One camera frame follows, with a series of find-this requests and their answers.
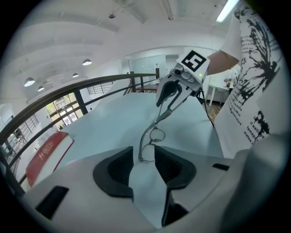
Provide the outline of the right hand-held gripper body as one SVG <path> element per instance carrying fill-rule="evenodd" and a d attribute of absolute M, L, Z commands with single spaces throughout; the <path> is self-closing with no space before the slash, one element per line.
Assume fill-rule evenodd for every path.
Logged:
<path fill-rule="evenodd" d="M 186 50 L 176 60 L 176 66 L 171 69 L 170 75 L 174 76 L 192 91 L 199 91 L 208 75 L 210 60 L 195 50 Z"/>

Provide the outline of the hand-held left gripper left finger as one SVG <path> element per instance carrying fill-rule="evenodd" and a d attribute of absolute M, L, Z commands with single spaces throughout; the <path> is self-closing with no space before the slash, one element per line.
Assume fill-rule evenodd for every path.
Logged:
<path fill-rule="evenodd" d="M 51 233 L 153 233 L 129 186 L 133 148 L 79 159 L 55 170 L 22 198 Z"/>

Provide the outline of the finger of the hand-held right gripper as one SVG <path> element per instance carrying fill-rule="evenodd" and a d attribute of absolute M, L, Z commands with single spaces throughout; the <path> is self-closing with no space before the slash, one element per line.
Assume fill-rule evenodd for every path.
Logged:
<path fill-rule="evenodd" d="M 172 93 L 178 93 L 178 96 L 182 93 L 182 86 L 179 84 L 179 80 L 174 76 L 167 76 L 160 80 L 156 91 L 156 106 L 159 107 L 163 101 L 169 97 Z"/>
<path fill-rule="evenodd" d="M 193 92 L 191 88 L 184 84 L 178 84 L 178 93 L 175 95 L 174 99 L 168 105 L 168 109 L 174 111 L 177 109 Z"/>

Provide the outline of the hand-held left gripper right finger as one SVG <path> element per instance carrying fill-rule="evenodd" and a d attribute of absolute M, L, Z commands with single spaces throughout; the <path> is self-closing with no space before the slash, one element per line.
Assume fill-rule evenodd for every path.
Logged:
<path fill-rule="evenodd" d="M 214 190 L 231 159 L 155 146 L 155 166 L 166 184 L 163 227 L 193 211 Z"/>

